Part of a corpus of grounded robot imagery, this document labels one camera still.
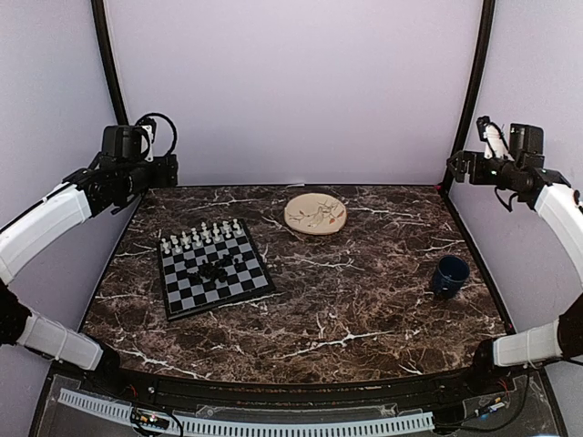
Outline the black white chess board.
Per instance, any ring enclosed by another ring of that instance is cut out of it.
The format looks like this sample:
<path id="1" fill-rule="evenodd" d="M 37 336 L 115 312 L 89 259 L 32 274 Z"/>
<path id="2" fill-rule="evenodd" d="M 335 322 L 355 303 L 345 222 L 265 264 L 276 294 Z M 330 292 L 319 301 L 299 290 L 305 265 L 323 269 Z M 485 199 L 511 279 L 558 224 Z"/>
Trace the black white chess board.
<path id="1" fill-rule="evenodd" d="M 167 320 L 272 293 L 276 286 L 241 218 L 202 222 L 158 241 Z"/>

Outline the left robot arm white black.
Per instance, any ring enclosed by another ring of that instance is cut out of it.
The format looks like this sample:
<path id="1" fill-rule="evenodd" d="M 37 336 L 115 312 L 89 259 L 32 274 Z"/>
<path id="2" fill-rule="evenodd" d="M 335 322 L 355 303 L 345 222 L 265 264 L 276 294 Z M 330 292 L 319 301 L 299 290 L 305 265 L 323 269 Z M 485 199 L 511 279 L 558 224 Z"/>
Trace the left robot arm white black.
<path id="1" fill-rule="evenodd" d="M 153 151 L 160 117 L 148 113 L 134 125 L 106 127 L 102 148 L 88 167 L 64 178 L 1 229 L 2 344 L 19 345 L 93 372 L 93 382 L 109 397 L 128 390 L 128 376 L 118 369 L 118 354 L 27 307 L 8 286 L 23 267 L 69 230 L 105 210 L 118 214 L 152 188 L 177 185 L 174 150 L 169 148 L 161 156 Z"/>

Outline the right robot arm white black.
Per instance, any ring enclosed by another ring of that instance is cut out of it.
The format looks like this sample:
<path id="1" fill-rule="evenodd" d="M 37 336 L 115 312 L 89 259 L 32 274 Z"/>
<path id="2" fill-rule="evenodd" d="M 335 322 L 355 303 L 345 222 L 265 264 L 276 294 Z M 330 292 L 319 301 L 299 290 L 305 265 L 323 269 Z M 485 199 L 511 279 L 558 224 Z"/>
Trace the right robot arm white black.
<path id="1" fill-rule="evenodd" d="M 476 121 L 483 152 L 462 150 L 447 161 L 455 181 L 492 186 L 496 192 L 527 204 L 552 229 L 578 274 L 582 273 L 582 194 L 564 176 L 544 168 L 544 130 L 512 124 L 509 138 L 490 117 Z M 483 395 L 500 379 L 500 369 L 534 365 L 548 360 L 573 361 L 582 354 L 582 299 L 577 298 L 558 318 L 546 325 L 482 341 L 465 387 Z"/>

